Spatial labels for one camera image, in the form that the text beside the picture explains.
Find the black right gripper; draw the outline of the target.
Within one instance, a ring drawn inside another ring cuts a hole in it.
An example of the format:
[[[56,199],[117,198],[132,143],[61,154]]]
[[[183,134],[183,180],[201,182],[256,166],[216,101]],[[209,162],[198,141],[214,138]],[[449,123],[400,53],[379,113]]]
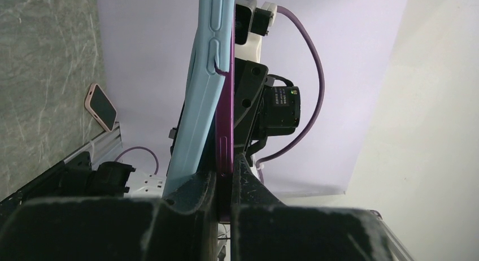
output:
[[[234,152],[253,155],[268,137],[288,136],[301,119],[301,95],[292,81],[268,67],[234,60]]]

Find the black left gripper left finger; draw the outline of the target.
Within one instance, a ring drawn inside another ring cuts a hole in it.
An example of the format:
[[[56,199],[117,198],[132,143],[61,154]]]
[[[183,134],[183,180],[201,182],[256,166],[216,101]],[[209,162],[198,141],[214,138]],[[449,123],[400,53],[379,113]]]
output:
[[[214,260],[216,176],[165,198],[37,198],[1,230],[2,260]]]

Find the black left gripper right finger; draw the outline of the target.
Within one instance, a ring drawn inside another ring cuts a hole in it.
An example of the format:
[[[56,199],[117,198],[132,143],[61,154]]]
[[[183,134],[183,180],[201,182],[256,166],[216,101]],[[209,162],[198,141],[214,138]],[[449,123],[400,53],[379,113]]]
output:
[[[387,235],[369,211],[287,206],[234,159],[232,260],[393,260]]]

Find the purple smartphone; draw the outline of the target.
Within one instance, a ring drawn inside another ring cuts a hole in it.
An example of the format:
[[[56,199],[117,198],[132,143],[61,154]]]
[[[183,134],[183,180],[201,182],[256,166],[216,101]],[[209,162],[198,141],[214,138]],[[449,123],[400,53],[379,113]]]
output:
[[[232,178],[234,169],[234,32],[230,41],[229,71],[224,72],[224,86],[215,113],[216,195],[220,223],[230,222]]]

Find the light blue phone case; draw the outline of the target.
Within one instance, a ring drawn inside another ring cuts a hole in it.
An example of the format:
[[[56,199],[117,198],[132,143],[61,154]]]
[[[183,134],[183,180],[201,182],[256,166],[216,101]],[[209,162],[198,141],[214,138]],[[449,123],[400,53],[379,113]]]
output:
[[[184,107],[163,195],[177,190],[198,169],[225,74],[230,71],[236,0],[199,0],[198,26],[189,64]]]

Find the pink cased phone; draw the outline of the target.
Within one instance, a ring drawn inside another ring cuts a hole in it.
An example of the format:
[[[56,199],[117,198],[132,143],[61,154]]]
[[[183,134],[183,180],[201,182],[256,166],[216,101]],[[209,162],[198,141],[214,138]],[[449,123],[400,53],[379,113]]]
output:
[[[100,85],[93,83],[89,86],[84,106],[106,132],[113,131],[117,110]]]

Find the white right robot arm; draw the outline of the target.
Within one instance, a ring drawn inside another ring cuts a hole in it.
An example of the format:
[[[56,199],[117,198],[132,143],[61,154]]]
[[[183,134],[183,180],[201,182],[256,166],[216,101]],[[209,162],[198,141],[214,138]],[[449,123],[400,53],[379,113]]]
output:
[[[290,80],[268,74],[262,64],[235,59],[234,61],[234,145],[232,153],[244,153],[250,167],[253,156],[263,149],[267,139],[295,132],[300,122],[301,95]],[[154,185],[154,175],[136,172],[131,165],[114,160],[104,162],[96,170],[93,157],[66,164],[59,182],[63,196],[114,196],[154,194],[164,183]]]

